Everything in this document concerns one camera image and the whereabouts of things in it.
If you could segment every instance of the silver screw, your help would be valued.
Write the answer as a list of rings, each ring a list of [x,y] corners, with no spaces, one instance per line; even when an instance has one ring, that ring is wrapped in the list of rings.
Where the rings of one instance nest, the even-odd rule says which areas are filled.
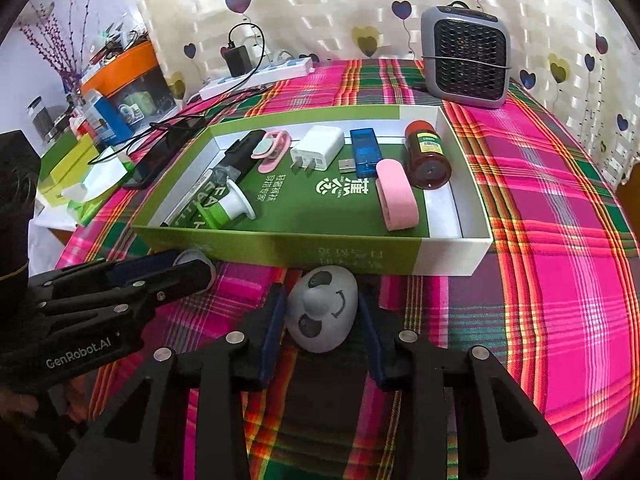
[[[418,335],[413,330],[402,330],[401,333],[398,334],[400,341],[404,341],[405,343],[415,343],[418,341]]]
[[[166,361],[169,357],[171,357],[170,348],[159,348],[154,352],[154,359],[156,361]]]
[[[489,357],[489,351],[484,346],[474,346],[471,349],[471,355],[476,359],[484,361]]]
[[[244,334],[242,332],[238,332],[238,330],[234,330],[233,332],[229,332],[226,337],[226,342],[231,343],[232,345],[237,345],[244,341]]]

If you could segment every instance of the plaid tablecloth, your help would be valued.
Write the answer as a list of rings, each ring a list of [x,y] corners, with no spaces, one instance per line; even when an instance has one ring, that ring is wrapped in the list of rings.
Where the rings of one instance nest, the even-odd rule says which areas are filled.
[[[458,134],[488,209],[495,243],[473,276],[383,276],[380,304],[440,346],[489,347],[551,423],[585,479],[615,452],[640,404],[638,247],[607,184],[566,130],[522,88],[499,110],[442,104],[410,89],[420,62],[354,60],[278,83],[224,120],[304,107],[441,104]],[[142,255],[129,228],[146,192],[120,190],[79,228],[60,266],[98,256]],[[197,348],[231,330],[271,282],[299,272],[226,264],[213,288],[160,308],[145,349],[98,374],[90,417],[159,346]],[[185,446],[193,478],[197,394]],[[384,479],[394,461],[399,396],[367,375],[362,334],[328,354],[286,336],[276,375],[244,397],[254,479]],[[454,431],[449,477],[457,476]]]

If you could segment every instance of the black phone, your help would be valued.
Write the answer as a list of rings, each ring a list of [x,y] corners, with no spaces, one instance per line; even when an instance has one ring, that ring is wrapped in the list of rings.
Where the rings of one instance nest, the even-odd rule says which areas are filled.
[[[174,126],[177,127],[167,130],[156,141],[147,154],[136,164],[130,179],[122,187],[124,189],[146,189],[158,174],[164,170],[181,147],[206,126],[206,123],[207,119],[205,117],[184,118],[175,123]]]

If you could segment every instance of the red cap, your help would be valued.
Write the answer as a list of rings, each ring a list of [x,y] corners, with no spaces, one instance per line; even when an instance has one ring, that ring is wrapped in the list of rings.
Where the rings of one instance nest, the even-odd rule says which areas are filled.
[[[409,125],[404,130],[404,136],[408,137],[415,132],[435,132],[436,129],[431,126],[431,123],[427,121],[414,121],[413,123],[409,123]]]

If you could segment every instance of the power strip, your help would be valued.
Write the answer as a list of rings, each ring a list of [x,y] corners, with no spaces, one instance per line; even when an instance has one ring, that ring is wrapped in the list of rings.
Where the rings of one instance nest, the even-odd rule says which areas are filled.
[[[276,81],[284,81],[296,77],[303,77],[314,71],[313,60],[310,57],[301,59],[290,59],[278,66],[267,66],[258,70],[249,78],[249,81],[238,88],[251,88],[253,86],[275,83]],[[216,95],[226,92],[233,86],[237,85],[242,79],[246,78],[246,74],[240,77],[231,77],[230,75],[212,81],[200,90],[200,97],[203,100],[215,97]]]

